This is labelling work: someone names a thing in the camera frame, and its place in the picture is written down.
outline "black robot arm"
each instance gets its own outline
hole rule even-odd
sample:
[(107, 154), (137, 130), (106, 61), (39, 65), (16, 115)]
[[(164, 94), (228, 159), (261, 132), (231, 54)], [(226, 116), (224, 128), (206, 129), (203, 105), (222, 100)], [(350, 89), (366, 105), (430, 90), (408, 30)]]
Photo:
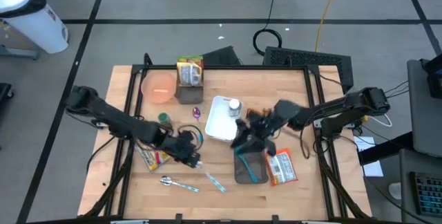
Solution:
[(267, 148), (271, 156), (276, 154), (275, 144), (268, 139), (276, 130), (287, 124), (295, 131), (302, 130), (314, 120), (320, 120), (322, 137), (334, 139), (343, 127), (361, 119), (364, 115), (383, 115), (390, 105), (382, 89), (364, 88), (344, 97), (305, 108), (289, 100), (279, 100), (268, 116), (249, 114), (249, 127), (237, 120), (238, 132), (231, 147), (238, 153), (262, 151)]
[(200, 160), (190, 133), (183, 131), (178, 137), (173, 137), (173, 130), (156, 122), (138, 120), (107, 104), (93, 88), (74, 86), (66, 102), (66, 112), (105, 123), (113, 136), (137, 138), (142, 144), (162, 150), (192, 168)]

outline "gray floor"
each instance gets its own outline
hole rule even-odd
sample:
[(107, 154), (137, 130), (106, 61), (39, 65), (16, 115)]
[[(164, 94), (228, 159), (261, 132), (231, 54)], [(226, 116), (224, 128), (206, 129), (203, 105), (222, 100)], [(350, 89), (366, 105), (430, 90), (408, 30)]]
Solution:
[[(271, 0), (102, 0), (98, 19), (263, 19)], [(48, 0), (62, 19), (88, 19), (95, 0)], [(442, 19), (439, 0), (419, 0), (428, 19)], [(327, 0), (275, 0), (274, 19), (320, 19)], [(328, 19), (419, 19), (411, 0), (334, 0)], [(0, 218), (14, 223), (34, 174), (61, 99), (70, 68), (86, 25), (71, 24), (70, 45), (55, 55), (44, 52), (37, 61), (0, 58), (0, 82), (13, 84), (16, 96), (2, 112), (0, 125)], [(155, 64), (172, 64), (179, 55), (206, 53), (232, 45), (245, 64), (261, 64), (251, 44), (262, 24), (95, 24), (87, 43), (75, 84), (106, 94), (111, 69), (118, 64), (142, 61), (148, 52)], [(317, 25), (271, 24), (284, 40), (285, 48), (313, 50)], [(432, 26), (442, 38), (442, 26)], [(27, 41), (4, 38), (9, 47), (34, 47)], [(275, 46), (263, 35), (260, 46)], [(350, 55), (354, 88), (392, 88), (406, 80), (406, 61), (435, 56), (419, 25), (325, 25), (319, 51)], [(375, 122), (368, 127), (394, 138), (411, 130), (407, 95), (391, 99), (389, 116), (394, 123), (385, 128)], [(63, 117), (28, 221), (76, 216), (96, 131)], [(384, 142), (375, 137), (376, 142)], [(400, 180), (398, 158), (381, 161), (385, 176), (372, 178), (386, 190)], [(367, 186), (373, 215), (399, 221), (400, 212)]]

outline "black metal frame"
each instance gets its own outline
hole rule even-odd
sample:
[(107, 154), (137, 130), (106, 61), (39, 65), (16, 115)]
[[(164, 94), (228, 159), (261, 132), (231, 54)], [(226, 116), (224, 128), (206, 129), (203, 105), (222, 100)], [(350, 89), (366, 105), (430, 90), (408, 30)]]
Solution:
[[(131, 102), (132, 102), (132, 98), (133, 98), (135, 81), (136, 81), (137, 76), (141, 73), (141, 80), (140, 80), (140, 82), (141, 82), (146, 77), (149, 69), (152, 69), (152, 70), (172, 70), (172, 69), (176, 69), (176, 65), (152, 65), (150, 58), (148, 57), (147, 54), (145, 54), (144, 64), (133, 65), (133, 67), (132, 67), (131, 78), (129, 79), (129, 88), (128, 88), (128, 92), (127, 92), (124, 112), (126, 112), (126, 113), (130, 112), (130, 106), (131, 106)], [(315, 105), (314, 104), (314, 93), (313, 93), (313, 90), (311, 87), (310, 71), (311, 71), (311, 69), (316, 69), (318, 72), (313, 73), (313, 74), (315, 77), (316, 88), (318, 89), (319, 103), (325, 102), (324, 92), (323, 92), (323, 88), (322, 88), (322, 84), (321, 84), (321, 80), (320, 80), (320, 76), (319, 76), (319, 70), (317, 69), (317, 67), (312, 68), (310, 66), (288, 67), (288, 66), (261, 66), (261, 65), (259, 65), (259, 66), (253, 66), (253, 65), (252, 66), (249, 66), (249, 65), (245, 65), (245, 66), (244, 65), (243, 66), (207, 65), (204, 67), (204, 69), (205, 70), (299, 70), (299, 71), (303, 71), (304, 79), (305, 79), (305, 86), (307, 89), (307, 97), (309, 100), (310, 107)], [(138, 86), (138, 94), (137, 94), (137, 101), (136, 101), (136, 105), (135, 105), (134, 116), (138, 116), (141, 112), (142, 98), (143, 98), (143, 95), (141, 93), (141, 83), (140, 83), (140, 85)], [(318, 162), (320, 163), (321, 160), (325, 161), (325, 155), (323, 152), (320, 131), (319, 131), (319, 129), (317, 129), (315, 127), (314, 127), (314, 136), (315, 136), (315, 141), (316, 141), (316, 148), (318, 151)], [(335, 153), (335, 150), (333, 147), (333, 143), (329, 143), (329, 146), (330, 146), (329, 158), (331, 161), (332, 171), (333, 171), (333, 174), (336, 177), (336, 179), (340, 182), (338, 163), (337, 163), (336, 153)], [(115, 175), (116, 175), (116, 172), (118, 171), (119, 166), (120, 166), (120, 160), (122, 158), (123, 149), (124, 149), (124, 140), (119, 140), (119, 144), (118, 144), (117, 150), (115, 152), (115, 159), (114, 159), (114, 165), (113, 165), (113, 172), (115, 171)], [(127, 156), (130, 156), (131, 154), (133, 154), (133, 152), (134, 152), (133, 149), (131, 149), (131, 150), (128, 149)], [(124, 208), (126, 206), (128, 185), (129, 185), (129, 180), (130, 180), (130, 175), (131, 175), (131, 165), (132, 165), (132, 161), (129, 164), (127, 172), (123, 177), (122, 192), (120, 194), (117, 215), (111, 215), (111, 210), (112, 210), (112, 205), (113, 205), (113, 195), (112, 195), (109, 198), (108, 202), (106, 203), (104, 216), (95, 216), (95, 217), (84, 216), (81, 218), (74, 218), (74, 219), (65, 219), (65, 220), (57, 220), (57, 221), (43, 221), (43, 222), (38, 222), (38, 224), (110, 223), (110, 221), (127, 221), (127, 220), (124, 220), (123, 217), (124, 217)], [(323, 184), (324, 200), (325, 200), (325, 206), (327, 208), (328, 221), (339, 222), (339, 223), (362, 223), (362, 224), (363, 223), (366, 223), (366, 224), (375, 224), (375, 223), (389, 224), (389, 223), (391, 223), (391, 224), (395, 224), (395, 222), (378, 221), (375, 219), (348, 218), (347, 217), (347, 208), (345, 206), (345, 201), (342, 199), (342, 197), (339, 194), (337, 194), (337, 197), (338, 197), (339, 209), (340, 209), (341, 216), (334, 216), (332, 196), (331, 196), (330, 188), (329, 188), (329, 179), (323, 170), (320, 170), (320, 175), (321, 175), (321, 181)], [(183, 223), (195, 223), (195, 224), (196, 223), (197, 224), (218, 224), (218, 223), (226, 223), (226, 224), (249, 224), (249, 223), (279, 224), (279, 223), (293, 223), (293, 224), (297, 224), (297, 223), (302, 223), (302, 222), (301, 221), (279, 221), (279, 218), (277, 215), (273, 215), (271, 217), (271, 221), (270, 220), (268, 220), (268, 221), (183, 220), (182, 214), (176, 214), (175, 219), (162, 219), (162, 220), (149, 219), (148, 222), (145, 222), (145, 223), (150, 223), (150, 224), (155, 224), (155, 223), (158, 223), (158, 224), (183, 224)]]
[[(133, 65), (132, 71), (131, 71), (131, 78), (129, 79), (129, 88), (128, 88), (124, 111), (126, 113), (129, 113), (129, 111), (130, 111), (131, 100), (132, 100), (133, 91), (135, 88), (135, 80), (136, 80), (136, 77), (138, 76), (139, 73), (141, 73), (142, 80), (143, 80), (144, 77), (146, 76), (146, 74), (148, 73), (148, 70), (173, 70), (173, 69), (176, 69), (176, 65), (152, 65), (150, 59), (146, 55), (144, 58), (144, 64)], [(304, 73), (304, 77), (305, 77), (305, 85), (306, 85), (306, 89), (307, 89), (307, 97), (309, 100), (309, 105), (310, 106), (314, 105), (314, 97), (313, 97), (314, 94), (313, 94), (313, 90), (311, 87), (311, 80), (310, 80), (310, 76), (309, 76), (310, 73), (309, 73), (308, 66), (287, 67), (287, 66), (261, 66), (261, 65), (257, 65), (257, 66), (254, 66), (254, 65), (251, 65), (251, 66), (250, 65), (246, 65), (246, 66), (206, 65), (206, 66), (204, 66), (204, 69), (205, 70), (212, 70), (212, 69), (214, 69), (214, 70), (215, 69), (216, 70), (302, 70)], [(324, 99), (322, 84), (320, 82), (320, 77), (319, 77), (318, 73), (315, 73), (315, 83), (316, 83), (316, 87), (318, 89), (318, 96), (319, 96), (320, 103), (323, 103), (323, 102), (325, 102), (325, 99)], [(140, 114), (141, 107), (142, 107), (142, 105), (141, 105), (142, 104), (142, 97), (143, 96), (142, 96), (142, 93), (141, 93), (140, 87), (139, 87), (138, 88), (138, 95), (137, 95), (137, 103), (135, 105), (135, 112), (134, 112), (135, 116)], [(317, 135), (316, 131), (315, 131), (315, 139), (317, 141), (316, 144), (318, 145), (317, 150), (319, 153), (321, 153), (320, 156), (324, 156), (324, 154), (322, 153), (323, 148), (322, 148), (322, 145), (320, 142), (320, 137)], [(121, 142), (120, 142), (120, 140), (119, 140), (119, 144), (118, 144), (117, 150), (115, 152), (115, 160), (114, 160), (114, 165), (113, 165), (113, 175), (111, 177), (111, 180), (114, 179), (115, 174), (120, 166), (120, 160), (121, 160), (123, 148), (124, 148), (124, 141), (121, 140)], [(338, 163), (337, 163), (337, 159), (336, 159), (336, 154), (334, 152), (334, 148), (329, 149), (329, 157), (331, 160), (331, 165), (332, 165), (335, 176), (337, 178), (340, 178), (339, 170), (338, 170)], [(129, 169), (123, 179), (122, 192), (120, 195), (118, 212), (117, 212), (118, 216), (124, 215), (124, 207), (126, 204), (126, 196), (127, 196), (130, 174), (131, 174), (131, 170)], [(325, 198), (325, 204), (326, 204), (326, 208), (327, 208), (327, 216), (330, 219), (330, 218), (334, 217), (332, 196), (330, 193), (328, 179), (322, 171), (321, 171), (321, 180), (322, 180), (322, 184), (323, 184), (324, 198)], [(109, 199), (109, 201), (107, 202), (106, 209), (104, 212), (105, 216), (109, 216), (111, 214), (111, 209), (112, 209), (112, 204), (113, 204), (112, 201), (113, 201), (113, 197), (111, 197)], [(341, 216), (347, 217), (347, 208), (345, 207), (345, 204), (339, 195), (338, 195), (338, 201), (339, 201), (339, 208), (340, 208)]]

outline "white tray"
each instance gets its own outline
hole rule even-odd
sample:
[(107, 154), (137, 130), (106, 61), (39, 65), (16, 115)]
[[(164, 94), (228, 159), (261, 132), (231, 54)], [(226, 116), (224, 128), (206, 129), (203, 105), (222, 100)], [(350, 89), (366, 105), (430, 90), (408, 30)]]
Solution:
[(240, 114), (236, 117), (229, 115), (229, 101), (232, 98), (215, 96), (210, 108), (206, 123), (206, 134), (212, 138), (230, 142), (236, 137), (237, 126), (235, 120), (241, 116), (242, 102), (240, 101)]

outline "food package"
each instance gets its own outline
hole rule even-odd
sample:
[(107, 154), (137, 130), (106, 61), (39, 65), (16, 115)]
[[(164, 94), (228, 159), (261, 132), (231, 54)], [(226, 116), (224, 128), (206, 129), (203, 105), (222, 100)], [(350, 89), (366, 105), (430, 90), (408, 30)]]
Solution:
[(150, 172), (158, 169), (159, 166), (163, 165), (169, 158), (171, 158), (163, 151), (143, 149), (138, 144), (135, 145), (135, 150), (141, 155)]
[(273, 186), (298, 180), (291, 163), (288, 148), (277, 151), (273, 157), (267, 155), (266, 162), (269, 167), (271, 184)]
[(180, 86), (202, 86), (203, 61), (201, 56), (181, 56), (177, 61)]

